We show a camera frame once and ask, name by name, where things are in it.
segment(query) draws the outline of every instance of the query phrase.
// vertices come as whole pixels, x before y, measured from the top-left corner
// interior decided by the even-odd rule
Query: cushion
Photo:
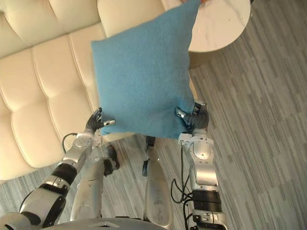
[[[192,28],[200,0],[103,41],[92,42],[100,105],[116,124],[103,134],[134,132],[178,138],[186,127],[175,108],[193,111],[189,88]]]

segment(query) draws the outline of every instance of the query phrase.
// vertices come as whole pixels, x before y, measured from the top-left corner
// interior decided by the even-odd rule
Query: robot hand
[[[85,126],[85,131],[95,133],[98,129],[103,128],[108,125],[113,125],[115,124],[115,120],[110,120],[110,121],[103,121],[103,112],[102,108],[98,108],[94,111],[94,113],[90,116],[88,119],[86,126]]]
[[[176,108],[176,114],[182,118],[187,126],[187,132],[192,134],[195,129],[207,129],[209,123],[209,114],[207,105],[201,102],[195,102],[192,114],[187,114],[180,108]]]

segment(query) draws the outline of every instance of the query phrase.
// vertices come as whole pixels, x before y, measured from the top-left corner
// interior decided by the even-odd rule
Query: tufted sofa backrest
[[[0,0],[0,58],[99,21],[97,0]]]

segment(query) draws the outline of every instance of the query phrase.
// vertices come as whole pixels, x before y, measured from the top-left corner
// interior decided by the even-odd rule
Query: sofa cushion
[[[148,22],[165,11],[160,0],[98,0],[97,7],[107,37]]]
[[[84,130],[99,106],[91,41],[103,38],[96,24],[0,59],[0,180],[58,162],[63,136]]]
[[[2,0],[0,58],[98,22],[97,0]]]
[[[192,112],[188,48],[200,0],[153,21],[92,42],[100,104],[117,123],[104,133],[178,138],[186,131],[175,107]]]

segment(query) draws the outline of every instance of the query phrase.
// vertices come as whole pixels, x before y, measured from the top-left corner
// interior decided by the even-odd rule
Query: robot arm
[[[218,180],[213,164],[213,140],[208,138],[209,116],[204,103],[195,103],[194,113],[189,115],[177,109],[187,125],[188,133],[179,136],[189,160],[189,176],[192,189],[193,221],[197,226],[192,230],[227,230],[227,219],[222,212]]]
[[[66,195],[76,175],[98,142],[97,129],[115,123],[102,121],[102,109],[97,109],[86,123],[85,131],[78,134],[63,160],[42,184],[22,202],[20,213],[11,213],[0,220],[0,229],[40,229],[57,223],[66,203]]]

